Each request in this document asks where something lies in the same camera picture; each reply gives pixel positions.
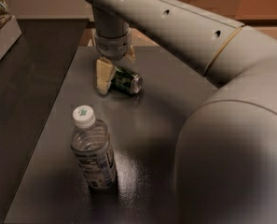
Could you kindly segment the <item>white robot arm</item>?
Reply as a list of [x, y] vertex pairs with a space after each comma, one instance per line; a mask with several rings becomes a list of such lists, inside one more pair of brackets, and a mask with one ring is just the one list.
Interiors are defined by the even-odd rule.
[[277, 40], [178, 0], [85, 0], [99, 52], [121, 59], [134, 27], [202, 77], [178, 135], [180, 224], [277, 224]]

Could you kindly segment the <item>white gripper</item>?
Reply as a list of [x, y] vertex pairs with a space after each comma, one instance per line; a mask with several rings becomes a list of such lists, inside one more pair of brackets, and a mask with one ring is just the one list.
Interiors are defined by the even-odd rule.
[[96, 62], [97, 90], [100, 94], [106, 95], [117, 71], [109, 60], [119, 61], [125, 56], [130, 62], [135, 62], [131, 30], [128, 29], [121, 35], [105, 35], [102, 30], [97, 30], [94, 38], [96, 49], [105, 57], [100, 57]]

